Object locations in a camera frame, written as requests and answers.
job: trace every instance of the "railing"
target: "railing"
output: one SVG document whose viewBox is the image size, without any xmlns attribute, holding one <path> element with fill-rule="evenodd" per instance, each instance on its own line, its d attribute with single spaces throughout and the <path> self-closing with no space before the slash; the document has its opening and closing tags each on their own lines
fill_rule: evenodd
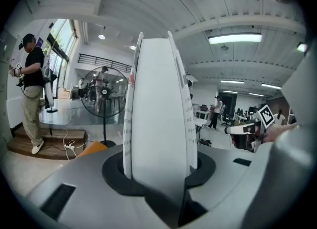
<svg viewBox="0 0 317 229">
<path fill-rule="evenodd" d="M 91 65 L 95 65 L 99 67 L 106 66 L 110 68 L 115 68 L 121 72 L 126 72 L 126 73 L 131 72 L 131 66 L 129 65 L 126 65 L 117 61 L 100 58 L 100 57 L 94 57 L 94 56 L 85 55 L 85 54 L 79 54 L 78 63 L 91 64 Z"/>
</svg>

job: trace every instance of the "wooden platform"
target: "wooden platform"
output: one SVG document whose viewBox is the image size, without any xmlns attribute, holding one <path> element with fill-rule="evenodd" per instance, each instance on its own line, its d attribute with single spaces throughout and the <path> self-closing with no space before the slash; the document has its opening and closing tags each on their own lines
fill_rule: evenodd
<svg viewBox="0 0 317 229">
<path fill-rule="evenodd" d="M 7 144 L 8 150 L 16 152 L 25 156 L 41 158 L 41 159 L 51 159 L 51 160 L 67 160 L 66 151 L 63 145 L 63 138 L 67 134 L 64 129 L 53 129 L 52 136 L 50 130 L 43 128 L 41 129 L 41 135 L 44 139 L 44 145 L 37 154 L 32 154 L 32 143 L 23 127 L 20 127 L 15 132 L 15 137 L 9 141 Z M 74 146 L 79 147 L 84 144 L 87 140 L 86 131 L 84 130 L 68 130 L 68 135 L 65 138 L 65 143 L 70 140 L 74 140 Z M 75 149 L 75 153 L 79 155 L 86 145 L 79 149 Z M 74 159 L 75 155 L 71 150 L 67 150 L 69 159 Z"/>
</svg>

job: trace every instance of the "shoe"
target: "shoe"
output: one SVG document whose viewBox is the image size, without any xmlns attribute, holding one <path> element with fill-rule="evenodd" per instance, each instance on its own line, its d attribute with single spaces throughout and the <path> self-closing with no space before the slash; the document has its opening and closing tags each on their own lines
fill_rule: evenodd
<svg viewBox="0 0 317 229">
<path fill-rule="evenodd" d="M 32 154 L 37 154 L 40 151 L 43 144 L 44 144 L 44 140 L 42 140 L 42 142 L 39 145 L 33 146 Z"/>
</svg>

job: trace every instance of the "dark hair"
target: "dark hair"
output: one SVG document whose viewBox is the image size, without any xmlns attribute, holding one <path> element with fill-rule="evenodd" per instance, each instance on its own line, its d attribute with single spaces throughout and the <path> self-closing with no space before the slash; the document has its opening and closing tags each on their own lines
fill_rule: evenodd
<svg viewBox="0 0 317 229">
<path fill-rule="evenodd" d="M 278 118 L 278 119 L 280 118 L 281 114 L 282 114 L 282 109 L 280 109 L 280 110 L 278 111 L 278 115 L 277 115 L 277 118 Z"/>
</svg>

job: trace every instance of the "fan stand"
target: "fan stand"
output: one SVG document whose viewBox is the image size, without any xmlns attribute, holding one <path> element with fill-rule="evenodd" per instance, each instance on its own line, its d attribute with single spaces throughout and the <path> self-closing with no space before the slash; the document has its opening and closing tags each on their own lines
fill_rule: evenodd
<svg viewBox="0 0 317 229">
<path fill-rule="evenodd" d="M 110 140 L 106 139 L 106 98 L 104 97 L 104 100 L 102 101 L 104 105 L 104 117 L 103 117 L 103 126 L 104 126 L 104 140 L 101 141 L 102 144 L 106 145 L 108 148 L 116 146 L 115 142 L 112 142 Z"/>
<path fill-rule="evenodd" d="M 57 112 L 57 111 L 58 111 L 58 110 L 57 110 L 56 108 L 53 108 L 53 107 L 51 107 L 50 109 L 47 109 L 47 110 L 46 110 L 47 113 L 51 113 L 51 114 L 52 114 L 52 113 L 55 113 L 55 112 Z"/>
</svg>

